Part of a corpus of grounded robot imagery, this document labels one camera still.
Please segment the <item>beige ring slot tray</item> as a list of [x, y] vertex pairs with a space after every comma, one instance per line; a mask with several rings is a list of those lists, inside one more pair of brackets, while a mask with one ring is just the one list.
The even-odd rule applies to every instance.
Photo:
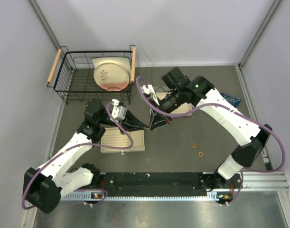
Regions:
[[[145, 151], [144, 131], [139, 130], [139, 131], [134, 131], [134, 132], [128, 132], [128, 134], [133, 139], [132, 147], [125, 150], [101, 147], [100, 152], [101, 153], [117, 153], [117, 152], [126, 153], [126, 152]], [[121, 134], [120, 130], [117, 127], [113, 127], [113, 128], [106, 128], [106, 131], [103, 137], [101, 138], [101, 144], [122, 148], [122, 147], [130, 146], [131, 141], [126, 135]]]

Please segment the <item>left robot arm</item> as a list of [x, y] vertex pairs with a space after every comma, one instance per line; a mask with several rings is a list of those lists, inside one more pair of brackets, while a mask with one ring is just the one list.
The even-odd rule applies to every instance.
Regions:
[[[122, 147], [99, 144], [106, 132], [105, 125], [117, 126], [120, 133], [129, 139], [129, 144]], [[93, 147], [120, 151], [131, 148], [134, 141], [129, 133], [148, 128], [123, 102], [113, 99], [104, 106], [100, 99], [91, 99], [86, 104], [84, 121], [69, 142], [47, 162], [25, 172], [22, 208], [28, 210], [36, 207], [48, 214], [57, 207], [63, 197], [80, 187], [98, 187], [101, 180], [97, 168], [82, 167], [71, 174], [66, 174], [66, 171]]]

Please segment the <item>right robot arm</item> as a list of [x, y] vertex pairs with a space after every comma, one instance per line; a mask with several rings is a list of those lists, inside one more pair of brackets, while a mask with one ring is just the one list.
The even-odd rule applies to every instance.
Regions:
[[170, 93], [162, 99], [157, 98], [152, 85], [142, 87], [144, 94], [150, 96], [149, 102], [155, 109], [171, 114], [183, 104], [191, 104], [216, 120], [238, 143], [236, 149], [214, 173], [215, 184], [220, 188], [227, 187], [237, 172], [252, 166], [264, 149], [272, 128], [267, 124], [259, 126], [241, 118], [240, 112], [202, 76], [190, 80], [175, 67], [162, 80], [170, 89]]

